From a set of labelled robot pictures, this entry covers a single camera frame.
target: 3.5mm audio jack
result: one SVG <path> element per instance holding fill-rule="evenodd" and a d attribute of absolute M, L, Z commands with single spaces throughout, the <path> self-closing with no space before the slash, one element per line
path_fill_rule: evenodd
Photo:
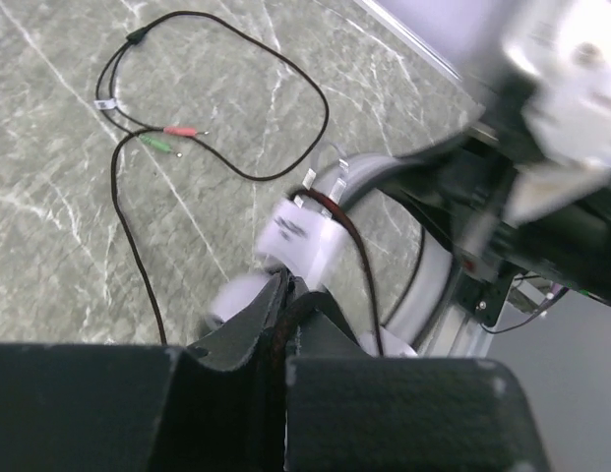
<path fill-rule="evenodd" d="M 176 157 L 182 157 L 182 152 L 177 152 L 168 143 L 164 143 L 163 141 L 156 140 L 148 135 L 140 135 L 139 139 L 142 143 L 150 146 L 151 148 L 160 150 L 161 152 L 166 152 L 167 154 L 174 154 Z"/>

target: pink audio plug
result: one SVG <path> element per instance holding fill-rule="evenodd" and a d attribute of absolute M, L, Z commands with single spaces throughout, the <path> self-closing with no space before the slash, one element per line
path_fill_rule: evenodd
<path fill-rule="evenodd" d="M 163 128 L 163 133 L 174 136 L 184 136 L 187 138 L 198 136 L 198 135 L 207 135 L 208 131 L 196 131 L 195 128 L 181 128 L 178 126 L 166 126 Z"/>

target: gray marble surface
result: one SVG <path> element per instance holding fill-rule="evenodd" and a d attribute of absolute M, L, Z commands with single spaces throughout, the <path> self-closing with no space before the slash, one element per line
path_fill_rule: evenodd
<path fill-rule="evenodd" d="M 469 100 L 353 2 L 0 0 L 0 340 L 157 342 L 110 201 L 110 155 L 122 135 L 92 99 L 124 35 L 177 9 L 217 14 L 302 66 L 329 98 L 326 138 L 350 152 L 411 150 L 466 121 Z M 199 19 L 155 29 L 128 54 L 117 92 L 148 122 L 210 130 L 210 144 L 257 174 L 293 160 L 322 121 L 302 79 Z M 219 286 L 254 266 L 255 236 L 306 165 L 252 185 L 170 141 L 182 158 L 127 146 L 121 201 L 169 339 L 186 343 Z M 412 269 L 417 224 L 380 195 L 356 222 L 386 311 Z M 347 251 L 331 289 L 357 330 L 367 327 L 363 287 Z"/>

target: cable label tag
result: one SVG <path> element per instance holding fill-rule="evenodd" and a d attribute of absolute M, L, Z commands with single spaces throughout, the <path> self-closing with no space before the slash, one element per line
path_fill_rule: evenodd
<path fill-rule="evenodd" d="M 255 254 L 270 257 L 320 288 L 339 257 L 346 230 L 320 212 L 283 200 L 261 233 Z"/>
<path fill-rule="evenodd" d="M 117 100 L 108 98 L 107 100 L 96 100 L 93 104 L 98 110 L 114 110 L 117 107 Z"/>

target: black cable clip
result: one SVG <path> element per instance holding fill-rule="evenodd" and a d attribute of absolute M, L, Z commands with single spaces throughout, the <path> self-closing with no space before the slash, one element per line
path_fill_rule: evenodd
<path fill-rule="evenodd" d="M 148 34 L 148 30 L 143 27 L 143 28 L 139 28 L 136 31 L 132 31 L 130 34 L 128 34 L 126 36 L 126 40 L 131 43 L 133 46 L 136 46 L 137 44 L 139 44 L 141 41 L 144 40 L 144 37 L 146 37 L 146 34 Z"/>

